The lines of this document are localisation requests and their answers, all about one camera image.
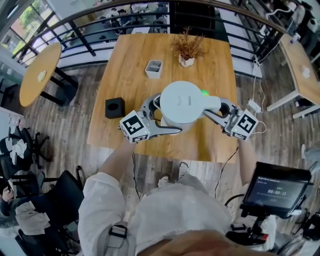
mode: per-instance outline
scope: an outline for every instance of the digital timer display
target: digital timer display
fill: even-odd
[[[258,176],[247,202],[260,206],[291,209],[304,183]]]

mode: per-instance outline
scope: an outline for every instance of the shoe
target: shoe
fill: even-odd
[[[307,156],[306,156],[306,145],[305,144],[301,145],[301,158],[302,159],[306,159],[307,158]]]
[[[189,165],[186,162],[181,162],[179,164],[179,180],[185,175],[189,173]]]
[[[162,188],[162,187],[166,186],[168,183],[169,183],[169,176],[163,176],[158,181],[158,188]]]

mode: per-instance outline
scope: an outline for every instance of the wooden table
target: wooden table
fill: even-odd
[[[31,105],[39,95],[61,106],[68,105],[75,97],[78,89],[77,78],[75,76],[70,77],[57,68],[61,52],[61,44],[58,42],[52,43],[41,51],[28,66],[19,94],[22,106]],[[39,79],[41,72],[44,72],[45,75],[42,79]],[[53,77],[54,72],[61,76],[63,80]],[[43,91],[50,80],[59,86],[55,96]]]
[[[280,47],[285,56],[285,61],[281,63],[281,65],[285,65],[286,63],[289,66],[295,90],[289,93],[287,96],[278,100],[277,102],[271,104],[266,108],[267,111],[272,111],[281,105],[287,103],[288,101],[294,99],[297,96],[301,96],[312,103],[315,106],[312,106],[304,111],[301,111],[297,114],[294,114],[292,117],[298,118],[303,117],[305,114],[308,114],[316,109],[320,108],[320,88],[318,87],[317,78],[309,57],[306,54],[305,49],[299,42],[295,42],[294,44],[290,43],[292,37],[288,34],[284,34],[280,40]],[[302,74],[302,66],[307,67],[310,70],[310,77],[305,78]]]
[[[172,41],[178,35],[165,33],[121,35],[103,74],[90,122],[87,143],[116,148],[124,135],[117,130],[120,118],[107,119],[107,99],[122,97],[125,113],[139,110],[143,101],[163,91],[174,81],[189,81],[211,96],[228,98],[235,104],[236,81],[230,46],[224,41],[204,38],[205,57],[194,65],[182,67],[172,52]],[[160,79],[145,73],[149,60],[163,61]],[[186,133],[164,135],[138,143],[135,152],[165,158],[225,162],[237,147],[237,140],[222,134],[220,126],[208,118],[197,120]]]

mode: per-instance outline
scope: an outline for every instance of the round wooden table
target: round wooden table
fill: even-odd
[[[41,51],[28,66],[20,88],[19,99],[22,106],[31,105],[39,95],[57,103],[60,106],[68,105],[75,97],[78,89],[78,80],[57,68],[62,52],[61,44],[56,42],[48,45]],[[58,80],[53,73],[62,77]],[[55,96],[44,92],[49,81],[58,85]]]

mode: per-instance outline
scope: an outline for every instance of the dried plant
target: dried plant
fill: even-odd
[[[187,61],[192,58],[199,58],[205,55],[201,43],[203,36],[192,37],[189,35],[190,28],[184,29],[183,34],[174,38],[172,42],[175,55],[181,55],[182,61]]]

